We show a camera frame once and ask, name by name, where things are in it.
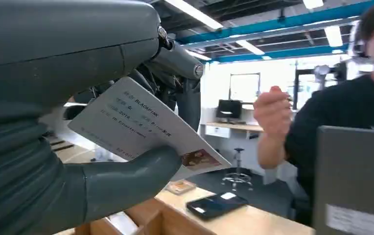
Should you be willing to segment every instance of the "smartphone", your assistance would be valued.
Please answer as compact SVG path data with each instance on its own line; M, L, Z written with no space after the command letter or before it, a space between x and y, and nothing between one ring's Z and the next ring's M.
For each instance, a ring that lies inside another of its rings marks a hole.
M187 202L187 209L202 220L211 220L248 204L248 201L231 192L219 193Z

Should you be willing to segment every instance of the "stool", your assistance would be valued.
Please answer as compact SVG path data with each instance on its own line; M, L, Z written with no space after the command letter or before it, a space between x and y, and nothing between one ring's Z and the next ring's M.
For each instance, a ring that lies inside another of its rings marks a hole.
M235 173L228 173L225 175L225 177L222 179L222 184L225 185L225 181L232 182L232 190L236 191L237 184L246 183L250 185L249 190L252 191L252 183L251 183L251 177L247 174L240 173L240 167L242 163L242 159L240 156L240 152L242 152L243 148L235 148L235 155L234 159L236 160L237 166L236 166L236 172Z

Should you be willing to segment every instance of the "photo on card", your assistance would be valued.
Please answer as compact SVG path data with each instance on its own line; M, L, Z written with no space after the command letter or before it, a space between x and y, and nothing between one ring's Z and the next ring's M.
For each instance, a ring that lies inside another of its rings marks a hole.
M206 150L200 149L182 156L183 165L189 170L200 170L204 168L221 165Z

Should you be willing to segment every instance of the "computer monitor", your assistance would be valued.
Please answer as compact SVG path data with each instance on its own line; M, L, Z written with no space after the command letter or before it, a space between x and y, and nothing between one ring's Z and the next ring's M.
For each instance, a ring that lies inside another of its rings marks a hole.
M217 107L217 118L240 119L242 114L242 102L239 100L219 100Z
M320 127L316 235L374 235L374 130Z

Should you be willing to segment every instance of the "man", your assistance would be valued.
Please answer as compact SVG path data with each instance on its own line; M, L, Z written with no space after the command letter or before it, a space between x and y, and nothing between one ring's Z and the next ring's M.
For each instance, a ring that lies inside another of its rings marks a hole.
M360 37L374 59L374 6L362 16ZM316 133L322 125L374 128L374 72L329 87L313 96L291 123L288 94L272 87L254 103L254 117L263 127L259 138L258 161L275 168L289 161L298 168L297 180L314 204ZM312 211L297 212L297 221L311 225Z

